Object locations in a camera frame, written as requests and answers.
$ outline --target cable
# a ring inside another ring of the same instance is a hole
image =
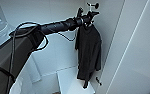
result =
[[[52,32],[56,32],[56,31],[54,31],[54,30],[52,30],[52,29],[50,29],[50,28],[48,28],[48,27],[46,27],[48,30],[50,30],[50,31],[52,31]],[[61,36],[63,36],[64,38],[66,38],[67,40],[69,40],[69,41],[74,41],[75,39],[76,39],[76,36],[77,36],[77,34],[76,34],[76,32],[75,32],[75,36],[74,36],[74,38],[73,39],[69,39],[68,37],[66,37],[64,34],[61,34],[61,33],[57,33],[57,34],[59,34],[59,35],[61,35]]]

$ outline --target robotic arm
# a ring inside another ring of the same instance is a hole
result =
[[[21,28],[12,32],[10,34],[11,38],[0,46],[0,94],[9,92],[10,87],[15,81],[15,78],[17,78],[30,54],[37,49],[43,41],[44,35],[60,31],[73,31],[84,23],[90,24],[92,18],[99,14],[98,12],[89,11],[87,15],[81,16],[81,13],[82,9],[79,8],[78,15],[75,18],[69,18],[65,21],[56,23]],[[14,61],[10,63],[12,60],[13,43],[15,44]]]

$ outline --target white shelf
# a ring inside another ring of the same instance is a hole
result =
[[[77,67],[73,67],[57,72],[61,94],[94,94],[90,82],[86,89],[83,88],[84,81],[77,79],[77,71]]]

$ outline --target coat hook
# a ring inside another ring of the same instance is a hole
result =
[[[95,9],[98,9],[98,7],[99,7],[99,3],[96,3],[95,5],[87,3],[87,5],[90,7],[90,9],[91,9],[91,6],[95,6]]]

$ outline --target dark jacket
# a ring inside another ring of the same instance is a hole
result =
[[[77,79],[85,80],[83,88],[87,88],[93,72],[101,69],[101,37],[94,25],[79,28],[75,49],[78,49]]]

